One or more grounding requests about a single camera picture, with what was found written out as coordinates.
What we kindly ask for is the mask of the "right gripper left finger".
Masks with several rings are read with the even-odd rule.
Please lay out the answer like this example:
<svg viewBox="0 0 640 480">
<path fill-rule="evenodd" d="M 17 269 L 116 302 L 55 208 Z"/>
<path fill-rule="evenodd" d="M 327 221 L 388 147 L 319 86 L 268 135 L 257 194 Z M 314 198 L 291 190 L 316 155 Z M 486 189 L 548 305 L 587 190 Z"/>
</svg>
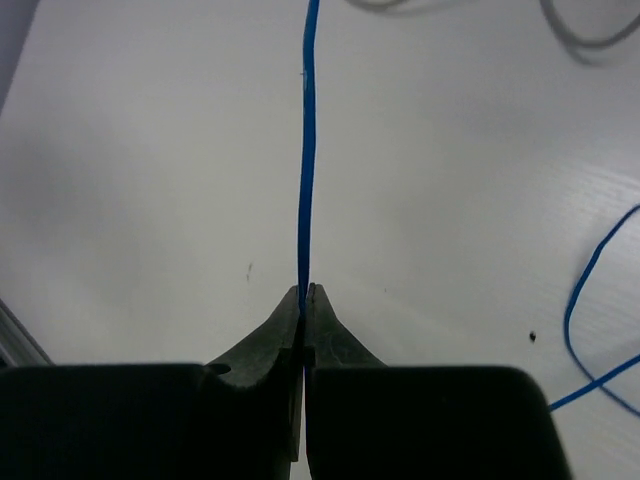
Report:
<svg viewBox="0 0 640 480">
<path fill-rule="evenodd" d="M 206 364 L 1 373 L 5 479 L 286 479 L 300 442 L 303 324 L 288 291 Z"/>
</svg>

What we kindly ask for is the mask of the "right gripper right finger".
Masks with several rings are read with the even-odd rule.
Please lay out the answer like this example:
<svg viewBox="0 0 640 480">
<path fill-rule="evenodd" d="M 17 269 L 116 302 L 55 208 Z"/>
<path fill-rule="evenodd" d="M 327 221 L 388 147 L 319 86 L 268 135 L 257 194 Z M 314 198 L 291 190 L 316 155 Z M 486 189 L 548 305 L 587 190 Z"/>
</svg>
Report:
<svg viewBox="0 0 640 480">
<path fill-rule="evenodd" d="M 568 479 L 546 399 L 505 366 L 391 367 L 337 318 L 305 319 L 306 451 L 315 479 Z"/>
</svg>

